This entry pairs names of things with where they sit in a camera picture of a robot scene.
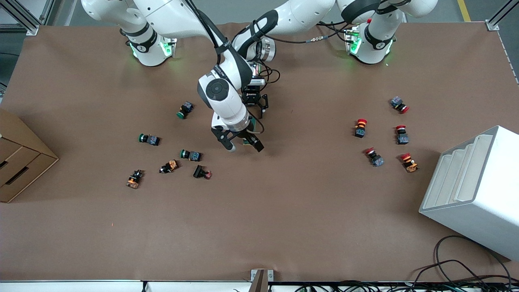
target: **black cable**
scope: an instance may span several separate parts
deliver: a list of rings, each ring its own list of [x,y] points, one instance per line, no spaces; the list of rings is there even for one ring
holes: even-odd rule
[[[242,29],[241,29],[237,34],[235,34],[234,37],[233,37],[233,40],[231,41],[231,43],[234,42],[234,39],[235,39],[238,35],[240,35],[242,32],[244,32],[245,30],[247,30],[247,28],[248,28],[248,27],[245,26],[245,27],[242,28]]]
[[[332,29],[333,31],[337,32],[337,37],[338,37],[341,41],[343,41],[343,42],[345,42],[345,43],[353,44],[353,41],[348,41],[348,40],[346,40],[345,38],[343,38],[343,37],[340,36],[341,31],[335,29],[335,25],[333,25],[331,29]]]
[[[216,42],[216,39],[215,39],[213,33],[211,32],[211,29],[207,25],[206,21],[203,19],[202,15],[200,15],[200,12],[199,12],[198,8],[196,7],[195,3],[193,3],[192,0],[186,0],[186,3],[190,7],[190,9],[193,11],[195,16],[198,18],[198,21],[200,22],[200,24],[202,24],[203,28],[206,30],[207,34],[209,35],[209,38],[213,42],[214,48],[217,49],[218,43]],[[220,56],[220,54],[216,54],[216,56],[217,56],[216,64],[220,64],[222,57]]]
[[[404,288],[406,291],[405,292],[409,292],[410,290],[413,290],[414,287],[416,286],[417,282],[418,282],[418,279],[420,278],[420,276],[428,269],[432,269],[434,267],[439,267],[441,266],[442,264],[445,264],[445,263],[448,263],[448,262],[457,262],[459,264],[461,264],[464,268],[468,269],[466,265],[464,265],[462,262],[460,262],[459,260],[445,260],[445,261],[441,261],[441,262],[437,262],[437,263],[434,263],[434,264],[431,264],[425,268],[423,268],[422,270],[420,270],[420,272],[418,273],[418,275],[416,276],[416,279],[414,280],[413,284],[410,286],[410,287],[406,287]]]
[[[298,289],[296,289],[294,292],[299,292],[299,291],[301,291],[301,290],[303,290],[303,289],[305,289],[305,288],[310,288],[310,291],[311,291],[311,292],[317,292],[317,290],[316,290],[314,287],[319,287],[319,288],[323,289],[323,291],[330,292],[330,291],[328,291],[327,289],[324,289],[323,286],[320,286],[320,285],[313,285],[313,284],[312,284],[312,285],[310,285],[310,284],[305,284],[305,285],[299,287]]]
[[[322,21],[319,21],[319,23],[317,23],[316,25],[328,26],[328,25],[331,25],[332,23],[333,22],[331,22],[331,23],[324,23]],[[341,21],[341,22],[333,23],[333,24],[338,25],[338,24],[343,24],[343,23],[346,23],[346,21]]]
[[[348,289],[344,290],[345,292],[353,292],[355,291],[357,288],[362,288],[362,290],[364,292],[367,292],[366,291],[366,288],[364,285],[359,285],[361,284],[362,282],[359,282],[359,281],[341,281],[338,283],[339,286],[351,286],[349,287]]]
[[[277,70],[277,69],[272,69],[272,68],[270,68],[270,67],[267,67],[267,69],[265,69],[265,70],[261,70],[261,71],[259,72],[259,76],[261,76],[261,77],[270,77],[270,76],[272,75],[273,72],[276,72],[276,73],[278,74],[278,78],[276,78],[276,80],[274,80],[274,81],[268,81],[268,80],[267,80],[267,84],[276,83],[277,81],[279,81],[279,78],[281,78],[281,73],[280,73],[279,70]]]
[[[470,278],[467,278],[467,279],[455,280],[454,282],[456,282],[458,284],[460,284],[460,283],[469,283],[469,282],[471,282],[473,280],[484,280],[484,279],[488,279],[488,278],[505,278],[505,279],[508,279],[507,276],[503,276],[503,275],[481,275],[481,276],[478,276],[477,278],[470,277]],[[519,280],[518,279],[512,278],[512,277],[510,277],[510,279],[515,281],[515,286],[519,285]]]
[[[11,54],[11,53],[9,53],[9,52],[0,52],[0,55],[11,55],[11,56],[17,56],[17,57],[20,56],[20,55],[18,55],[18,54]]]
[[[465,237],[465,236],[461,236],[461,235],[449,235],[449,236],[446,236],[442,239],[440,239],[438,241],[438,243],[436,243],[436,246],[434,247],[434,256],[435,256],[435,261],[436,262],[439,262],[439,250],[440,250],[440,245],[442,244],[442,242],[444,242],[446,239],[449,239],[449,238],[461,238],[463,240],[466,240],[466,241],[469,241],[469,242],[472,242],[478,246],[480,246],[481,248],[483,248],[485,251],[487,251],[494,259],[496,259],[498,261],[498,263],[503,267],[504,271],[506,272],[507,274],[507,279],[508,279],[508,288],[507,288],[507,292],[510,292],[512,290],[512,277],[510,276],[510,272],[508,271],[507,267],[504,265],[504,263],[494,254],[493,251],[491,251],[490,249],[486,248],[485,246],[473,241],[472,239],[468,238],[468,237]],[[465,265],[463,265],[474,277],[477,278],[477,275],[475,275],[472,271],[470,271],[470,269],[468,269]],[[445,276],[446,279],[448,279],[451,283],[452,281],[447,277],[447,275],[445,274],[445,271],[443,271],[441,265],[438,266],[438,268],[440,268],[440,271],[442,272],[442,274]]]
[[[266,68],[266,70],[261,70],[259,72],[261,77],[263,77],[263,78],[266,77],[265,85],[263,85],[263,87],[259,90],[261,92],[263,89],[265,89],[265,87],[267,87],[268,84],[276,83],[281,78],[281,72],[279,72],[279,70],[277,70],[277,69],[272,69],[267,64],[265,64],[265,62],[262,60],[259,60],[258,62]],[[274,81],[270,81],[270,76],[272,75],[273,72],[278,73],[278,78]]]
[[[273,39],[274,41],[279,41],[279,42],[283,42],[283,43],[289,43],[289,44],[307,44],[307,43],[314,43],[314,42],[318,42],[318,41],[322,41],[323,39],[327,39],[327,38],[330,38],[336,34],[339,33],[339,31],[345,29],[347,25],[343,26],[342,28],[340,28],[338,31],[335,31],[334,33],[330,34],[330,35],[321,35],[319,37],[315,37],[315,38],[312,38],[312,39],[308,39],[306,41],[288,41],[286,39],[279,39],[279,38],[275,38],[275,37],[272,37],[270,35],[267,35],[265,34],[261,28],[260,28],[260,25],[256,22],[256,20],[253,20],[252,21],[252,24],[253,25],[256,25],[256,27],[258,28],[258,31],[263,35],[263,36],[266,36],[266,37],[269,37],[271,39]]]
[[[259,131],[259,132],[249,132],[247,130],[247,132],[249,132],[251,134],[255,134],[255,135],[263,134],[263,132],[265,131],[265,126],[263,125],[263,123],[255,115],[253,115],[251,113],[251,111],[249,111],[249,109],[247,109],[247,111],[249,112],[250,115],[252,115],[252,117],[256,120],[256,122],[258,122],[261,125],[261,131]]]

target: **wire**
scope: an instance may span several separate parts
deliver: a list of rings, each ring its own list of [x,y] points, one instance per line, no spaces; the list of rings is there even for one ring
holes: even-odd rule
[[[256,25],[256,27],[258,28],[258,31],[263,35],[263,36],[266,36],[266,37],[269,37],[271,39],[273,39],[274,41],[279,41],[279,42],[283,42],[283,43],[289,43],[289,44],[307,44],[307,43],[315,43],[315,42],[318,42],[318,41],[322,41],[323,39],[327,39],[329,37],[332,37],[336,34],[339,33],[339,31],[345,29],[347,25],[343,26],[342,28],[340,28],[338,31],[335,31],[334,33],[330,34],[330,35],[321,35],[321,36],[318,36],[318,37],[314,37],[314,38],[311,38],[311,39],[308,39],[306,41],[288,41],[286,39],[279,39],[279,38],[275,38],[275,37],[272,37],[270,35],[267,35],[266,33],[264,33],[261,28],[260,28],[260,25],[256,22],[256,20],[253,20],[252,21],[252,24],[253,25]]]
[[[258,63],[260,63],[261,65],[263,65],[266,68],[266,70],[261,70],[259,72],[261,77],[266,77],[265,85],[263,85],[263,87],[259,90],[261,92],[263,89],[265,89],[265,87],[267,87],[268,84],[276,83],[281,78],[281,72],[279,72],[279,70],[277,70],[277,69],[272,69],[267,64],[265,64],[265,62],[262,60],[259,60]],[[278,73],[278,78],[274,81],[270,81],[270,76],[272,75],[273,72]]]
[[[439,265],[441,264],[444,264],[444,263],[447,263],[447,262],[452,262],[452,261],[457,261],[457,260],[446,260],[446,261],[442,261],[442,262],[438,262],[438,263],[434,263],[434,264],[431,264],[425,268],[423,268],[419,273],[418,275],[416,276],[414,282],[412,283],[412,285],[410,287],[406,287],[406,288],[399,288],[399,289],[394,289],[392,290],[392,292],[395,292],[395,291],[399,291],[399,290],[403,290],[405,289],[405,292],[408,292],[410,290],[413,290],[414,291],[414,287],[416,286],[416,284],[418,283],[418,279],[420,279],[420,276],[428,269],[432,269],[434,267],[438,267]]]
[[[342,22],[339,22],[339,23],[333,23],[333,22],[332,23],[324,23],[324,22],[320,21],[320,23],[322,23],[321,25],[325,26],[327,29],[330,29],[330,30],[333,30],[333,31],[337,32],[337,37],[340,38],[341,41],[343,41],[345,43],[353,44],[353,41],[346,40],[346,39],[344,39],[343,37],[340,36],[339,33],[343,32],[343,31],[337,31],[337,29],[335,28],[336,25],[342,24]]]
[[[328,26],[328,25],[332,25],[332,24],[338,25],[338,24],[344,24],[344,23],[346,23],[346,21],[341,21],[341,22],[338,22],[338,23],[333,23],[333,22],[331,22],[331,23],[324,23],[322,21],[319,21],[319,23],[317,23],[316,25]]]
[[[233,37],[233,40],[231,41],[231,43],[234,42],[234,39],[235,39],[238,35],[240,35],[242,32],[244,32],[245,30],[247,30],[247,28],[248,28],[248,27],[245,26],[245,27],[242,28],[242,29],[241,29],[237,34],[235,34],[235,36]]]
[[[309,284],[305,284],[305,285],[299,287],[294,292],[299,292],[302,289],[306,289],[306,288],[310,288],[310,292],[317,292],[317,290],[314,287],[319,287],[319,288],[323,289],[323,291],[330,292],[329,290],[325,289],[323,286],[320,286],[320,285],[309,285]]]
[[[203,28],[206,30],[207,34],[209,35],[209,38],[213,42],[214,48],[217,49],[218,43],[216,42],[216,39],[215,39],[211,29],[209,28],[208,24],[203,19],[202,15],[200,15],[200,10],[198,10],[198,8],[196,7],[195,3],[193,3],[192,0],[186,0],[186,3],[191,8],[191,10],[195,14],[195,16],[198,18],[198,21],[200,21],[200,24],[202,24]],[[222,57],[220,56],[220,54],[216,54],[216,56],[217,56],[216,64],[220,64]]]
[[[0,55],[11,55],[11,56],[17,56],[17,57],[20,56],[20,55],[18,55],[18,54],[11,54],[11,53],[9,53],[9,52],[0,52]]]
[[[485,246],[473,241],[472,239],[468,238],[468,237],[465,237],[465,236],[461,236],[461,235],[449,235],[449,236],[446,236],[442,239],[440,239],[438,241],[438,243],[436,243],[436,246],[434,247],[434,260],[435,262],[439,262],[439,252],[440,252],[440,245],[442,244],[442,242],[444,242],[446,239],[449,239],[449,238],[461,238],[463,240],[466,240],[468,242],[472,242],[478,246],[480,246],[481,248],[483,248],[486,252],[488,252],[494,259],[496,259],[498,261],[498,263],[503,267],[504,271],[506,272],[507,274],[507,279],[508,279],[508,288],[507,288],[507,292],[510,292],[512,290],[512,277],[510,276],[510,272],[508,271],[507,267],[504,265],[504,263],[494,254],[493,251],[491,251],[490,249],[486,248]],[[463,267],[465,269],[467,269],[475,278],[478,278],[477,275],[475,275],[469,268],[467,268],[464,264],[462,264]],[[445,276],[445,278],[447,280],[449,280],[449,282],[453,283],[453,281],[451,281],[449,279],[449,277],[445,274],[445,271],[442,269],[441,267],[441,264],[438,265],[438,268],[440,268],[440,271],[442,272],[442,274]],[[483,280],[478,280],[478,281],[481,281],[486,287],[488,287],[488,285],[483,282]]]
[[[484,279],[488,279],[488,278],[506,278],[506,279],[508,279],[507,276],[503,276],[503,275],[482,275],[482,276],[478,276],[477,278],[471,277],[471,278],[467,278],[467,279],[457,280],[455,282],[456,283],[469,283],[470,281],[473,281],[473,280],[484,280]],[[519,285],[518,279],[512,278],[512,277],[510,277],[510,279],[515,281],[516,286]]]
[[[253,132],[253,131],[249,131],[249,130],[247,130],[247,132],[248,132],[249,134],[255,134],[255,135],[263,134],[263,132],[265,131],[265,126],[263,125],[263,123],[262,123],[260,120],[258,120],[258,118],[257,118],[255,115],[253,115],[253,114],[251,113],[251,111],[249,111],[249,109],[247,109],[247,111],[249,112],[250,115],[252,115],[252,117],[256,120],[256,122],[258,122],[258,123],[261,125],[261,131],[259,131],[259,132]]]

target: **gray floor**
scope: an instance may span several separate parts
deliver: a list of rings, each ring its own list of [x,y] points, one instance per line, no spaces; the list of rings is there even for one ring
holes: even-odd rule
[[[472,21],[485,21],[503,6],[505,0],[465,0]],[[499,22],[499,35],[507,50],[515,73],[519,71],[519,7],[516,6]]]
[[[505,0],[465,0],[472,21],[483,21],[494,14]],[[276,8],[286,0],[194,0],[199,9],[216,23],[250,22],[264,12]],[[53,13],[53,25],[111,25],[97,22],[90,18],[81,7],[80,0],[60,0]],[[325,22],[341,20],[337,7],[323,19]],[[462,22],[457,0],[439,0],[437,6],[429,15],[414,19],[408,17],[409,22]],[[507,49],[511,63],[519,69],[519,8],[513,10],[499,24],[500,35]],[[0,52],[19,54],[21,51],[24,33],[0,33]],[[0,55],[0,82],[9,83],[10,76],[17,61],[16,56]]]

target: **drawer handle slot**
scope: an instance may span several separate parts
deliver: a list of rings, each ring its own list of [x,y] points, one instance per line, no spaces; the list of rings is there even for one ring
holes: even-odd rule
[[[8,180],[5,184],[6,184],[6,185],[10,185],[10,184],[12,184],[15,180],[17,180],[17,179],[20,177],[20,175],[22,175],[22,174],[23,174],[24,172],[26,172],[28,169],[29,169],[29,168],[25,166],[24,168],[22,168],[21,171],[19,171],[17,174],[15,174],[15,175],[14,175],[10,180]]]

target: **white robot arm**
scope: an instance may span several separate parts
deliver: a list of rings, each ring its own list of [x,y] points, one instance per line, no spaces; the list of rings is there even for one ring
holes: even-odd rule
[[[95,20],[110,22],[121,28],[128,38],[133,55],[145,66],[157,66],[172,56],[173,40],[152,28],[131,0],[81,0],[85,12]]]
[[[274,41],[265,34],[296,34],[308,31],[334,4],[347,24],[366,21],[375,13],[380,0],[288,0],[245,27],[233,40],[238,53],[248,61],[271,61],[276,54]]]
[[[202,76],[197,89],[201,99],[214,111],[211,131],[228,151],[236,150],[230,141],[234,137],[246,139],[258,152],[261,151],[263,145],[253,132],[252,117],[237,93],[250,84],[252,69],[230,41],[202,11],[190,7],[183,0],[166,4],[164,1],[135,0],[135,4],[144,11],[144,17],[160,35],[170,38],[205,36],[215,41],[218,46],[216,53],[223,55],[225,61]]]
[[[359,61],[376,64],[389,53],[404,12],[415,18],[429,14],[438,0],[382,0],[370,23],[350,31],[348,51]]]
[[[81,0],[81,3],[92,18],[119,25],[144,65],[159,65],[166,59],[161,38],[204,36],[210,39],[216,47],[218,64],[199,79],[198,94],[214,111],[212,132],[229,151],[236,149],[230,141],[234,137],[247,139],[258,151],[263,149],[253,132],[252,118],[237,93],[242,86],[250,84],[252,68],[192,3],[187,0]],[[156,54],[157,49],[161,51],[160,61],[154,57],[160,55]],[[225,58],[221,64],[220,55]]]

